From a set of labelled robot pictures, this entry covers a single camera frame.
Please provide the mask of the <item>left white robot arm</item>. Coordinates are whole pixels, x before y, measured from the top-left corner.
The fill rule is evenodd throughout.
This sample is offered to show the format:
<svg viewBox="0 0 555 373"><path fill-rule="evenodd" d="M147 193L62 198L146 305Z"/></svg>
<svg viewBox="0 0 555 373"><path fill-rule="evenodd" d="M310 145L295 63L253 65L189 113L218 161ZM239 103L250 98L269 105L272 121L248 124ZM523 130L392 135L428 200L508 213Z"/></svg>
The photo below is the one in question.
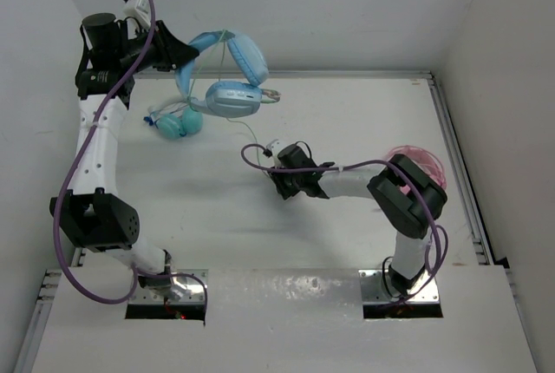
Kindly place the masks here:
<svg viewBox="0 0 555 373"><path fill-rule="evenodd" d="M102 253L134 270L134 286L159 296L177 290L179 275L169 252L140 235L135 208L116 187L116 160L121 125L129 110L134 74L155 68L173 71L194 60L199 51L176 37L161 21L142 24L129 37L127 23L111 13L85 17L80 27L83 49L75 74L80 130L74 162L57 196L51 199L55 253L63 273L83 295L101 302L70 272L61 236L73 246Z"/></svg>

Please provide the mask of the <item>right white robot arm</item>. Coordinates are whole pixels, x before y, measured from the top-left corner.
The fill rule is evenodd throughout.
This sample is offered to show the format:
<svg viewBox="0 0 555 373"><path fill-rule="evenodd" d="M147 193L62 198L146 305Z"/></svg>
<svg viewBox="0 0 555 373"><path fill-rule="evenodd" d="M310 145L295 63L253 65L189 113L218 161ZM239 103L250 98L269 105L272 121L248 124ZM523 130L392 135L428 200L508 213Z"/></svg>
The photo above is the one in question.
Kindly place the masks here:
<svg viewBox="0 0 555 373"><path fill-rule="evenodd" d="M388 283L407 297L423 273L433 276L445 253L433 226L447 203L445 190L405 154L384 162L345 167L317 165L296 144L274 140L264 148L273 159L269 176L285 200L304 193L311 198L352 197L376 202L396 230Z"/></svg>

